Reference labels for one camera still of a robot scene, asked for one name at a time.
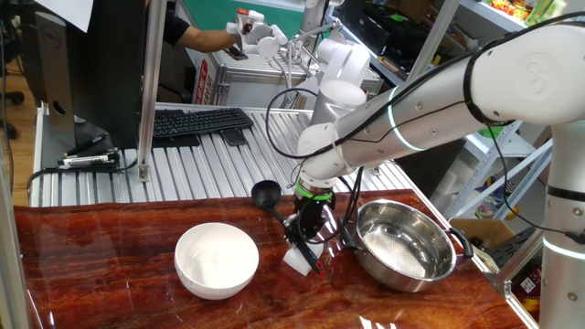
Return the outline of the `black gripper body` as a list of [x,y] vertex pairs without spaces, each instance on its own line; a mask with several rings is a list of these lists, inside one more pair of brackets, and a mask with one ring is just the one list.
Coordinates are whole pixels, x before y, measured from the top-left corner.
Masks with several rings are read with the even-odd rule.
[[297,219],[294,228],[303,233],[307,239],[315,238],[325,222],[330,218],[324,210],[334,210],[335,203],[325,200],[294,199]]

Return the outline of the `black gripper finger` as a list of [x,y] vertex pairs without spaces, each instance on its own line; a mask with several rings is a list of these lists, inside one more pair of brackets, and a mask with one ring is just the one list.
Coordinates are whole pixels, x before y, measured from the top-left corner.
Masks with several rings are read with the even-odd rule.
[[326,226],[312,227],[305,231],[305,237],[309,244],[324,244],[327,238]]
[[299,229],[299,213],[293,213],[284,220],[285,237],[289,244],[296,246],[299,242],[304,242]]

